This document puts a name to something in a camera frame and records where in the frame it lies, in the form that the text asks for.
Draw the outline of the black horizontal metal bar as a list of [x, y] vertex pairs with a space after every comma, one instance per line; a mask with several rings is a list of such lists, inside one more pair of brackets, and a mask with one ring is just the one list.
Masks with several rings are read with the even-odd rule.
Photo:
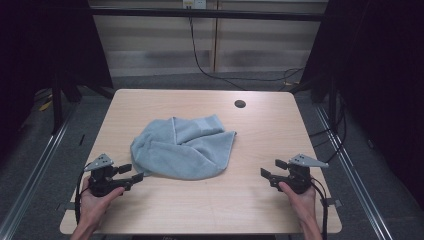
[[235, 10], [91, 7], [89, 11], [93, 15], [107, 15], [107, 16], [187, 17], [187, 18], [252, 19], [252, 20], [307, 21], [307, 22], [321, 22], [326, 19], [326, 16], [324, 14], [235, 11]]

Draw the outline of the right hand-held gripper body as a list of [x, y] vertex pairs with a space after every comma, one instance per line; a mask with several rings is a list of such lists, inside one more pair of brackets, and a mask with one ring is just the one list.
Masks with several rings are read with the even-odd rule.
[[272, 174], [275, 176], [276, 180], [272, 182], [269, 181], [269, 183], [271, 187], [275, 187], [280, 192], [282, 192], [282, 189], [280, 188], [279, 183], [287, 183], [296, 194], [302, 194], [311, 187], [311, 167], [329, 167], [328, 163], [321, 162], [304, 154], [297, 154], [290, 158], [286, 163], [288, 164], [288, 168], [283, 170], [288, 170], [289, 175], [279, 176]]

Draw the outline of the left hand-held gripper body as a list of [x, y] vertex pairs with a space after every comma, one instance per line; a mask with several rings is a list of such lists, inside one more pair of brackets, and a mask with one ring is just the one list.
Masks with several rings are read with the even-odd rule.
[[133, 185], [131, 178], [113, 179], [116, 174], [119, 174], [120, 167], [114, 167], [113, 164], [114, 161], [103, 153], [84, 168], [84, 172], [90, 173], [88, 188], [95, 197], [106, 196], [118, 187], [123, 187], [126, 191], [131, 189]]

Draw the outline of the metal floor rail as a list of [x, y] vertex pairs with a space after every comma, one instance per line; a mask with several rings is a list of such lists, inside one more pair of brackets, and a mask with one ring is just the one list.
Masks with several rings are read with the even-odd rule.
[[394, 240], [384, 218], [371, 198], [367, 188], [359, 176], [358, 171], [356, 170], [355, 165], [352, 162], [350, 155], [344, 147], [342, 139], [330, 129], [329, 115], [322, 106], [317, 106], [316, 112], [321, 124], [327, 130], [327, 135], [335, 149], [335, 154], [338, 157], [339, 162], [341, 163], [377, 238], [379, 240]]
[[63, 122], [56, 132], [50, 136], [46, 147], [43, 149], [37, 164], [27, 178], [23, 189], [20, 191], [15, 203], [8, 211], [5, 220], [0, 225], [0, 240], [12, 240], [28, 206], [35, 194], [42, 177], [44, 176], [50, 162], [62, 142], [67, 131], [70, 120], [78, 108], [78, 103], [72, 103], [67, 111]]

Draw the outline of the black curtain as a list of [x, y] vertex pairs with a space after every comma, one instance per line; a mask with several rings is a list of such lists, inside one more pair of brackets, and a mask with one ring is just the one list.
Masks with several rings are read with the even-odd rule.
[[0, 0], [0, 162], [18, 139], [37, 91], [113, 86], [88, 0]]
[[301, 82], [336, 87], [424, 210], [424, 0], [328, 0]]

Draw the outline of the person's left hand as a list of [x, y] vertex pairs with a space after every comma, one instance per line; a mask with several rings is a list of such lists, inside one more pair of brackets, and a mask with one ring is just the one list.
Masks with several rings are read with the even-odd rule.
[[106, 196], [95, 197], [88, 188], [88, 185], [89, 179], [85, 177], [83, 180], [84, 192], [81, 194], [79, 225], [96, 229], [112, 201], [121, 196], [125, 189], [118, 187]]

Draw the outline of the person's right hand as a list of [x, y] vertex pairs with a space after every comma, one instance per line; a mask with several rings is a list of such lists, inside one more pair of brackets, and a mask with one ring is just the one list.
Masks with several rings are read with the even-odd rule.
[[302, 194], [296, 194], [287, 183], [280, 182], [280, 188], [287, 195], [291, 207], [295, 211], [301, 229], [305, 234], [307, 233], [320, 233], [320, 229], [316, 220], [315, 190], [310, 187]]

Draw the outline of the light blue towel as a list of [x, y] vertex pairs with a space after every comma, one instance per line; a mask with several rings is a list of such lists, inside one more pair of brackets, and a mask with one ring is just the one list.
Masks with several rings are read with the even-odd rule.
[[130, 145], [132, 162], [145, 176], [203, 180], [228, 166], [235, 131], [226, 131], [216, 115], [197, 119], [153, 120]]

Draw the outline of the grey table bracket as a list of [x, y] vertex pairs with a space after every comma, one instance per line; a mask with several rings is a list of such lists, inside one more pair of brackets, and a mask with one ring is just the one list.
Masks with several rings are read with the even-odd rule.
[[326, 205], [327, 207], [334, 206], [335, 208], [338, 208], [342, 206], [341, 201], [339, 199], [334, 198], [321, 199], [320, 202], [322, 203], [322, 205]]

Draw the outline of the white wall socket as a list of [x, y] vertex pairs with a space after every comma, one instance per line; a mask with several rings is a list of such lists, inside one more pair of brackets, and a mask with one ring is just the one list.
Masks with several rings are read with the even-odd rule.
[[206, 0], [182, 0], [184, 9], [205, 10], [207, 8]]

